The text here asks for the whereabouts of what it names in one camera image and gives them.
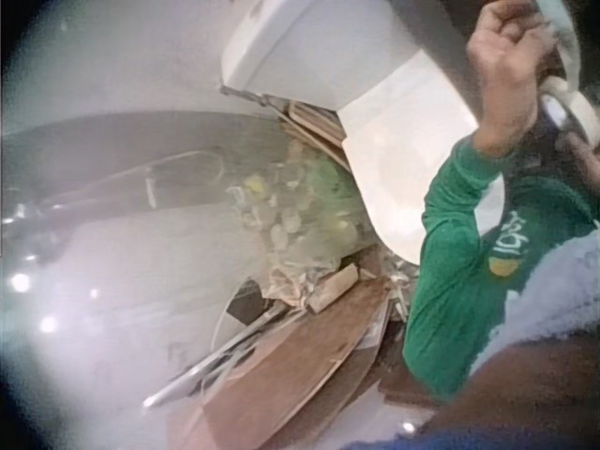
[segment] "green long-sleeve shirt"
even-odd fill
[[[474,209],[506,164],[482,157],[465,139],[425,198],[427,237],[404,358],[440,398],[464,384],[489,332],[503,322],[507,291],[520,293],[546,253],[595,228],[593,197],[558,179],[530,176],[511,184],[501,225],[481,237]]]

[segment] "blue cloth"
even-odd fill
[[[343,450],[572,450],[584,448],[569,439],[521,429],[446,430],[414,439],[355,442]]]

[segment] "toilet tank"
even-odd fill
[[[223,54],[223,83],[337,111],[417,51],[386,0],[260,0]]]

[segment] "toilet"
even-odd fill
[[[228,87],[337,112],[375,231],[398,256],[419,264],[429,184],[477,122],[391,3],[258,1],[221,62]],[[499,177],[475,211],[480,233],[498,225],[503,197]]]

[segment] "hand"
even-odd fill
[[[533,127],[537,70],[556,43],[530,0],[501,0],[482,9],[467,46],[482,91],[484,114],[473,136],[480,153],[505,157]]]
[[[581,173],[583,182],[590,190],[600,196],[600,158],[595,151],[576,133],[563,134],[556,142],[559,151],[570,152]]]

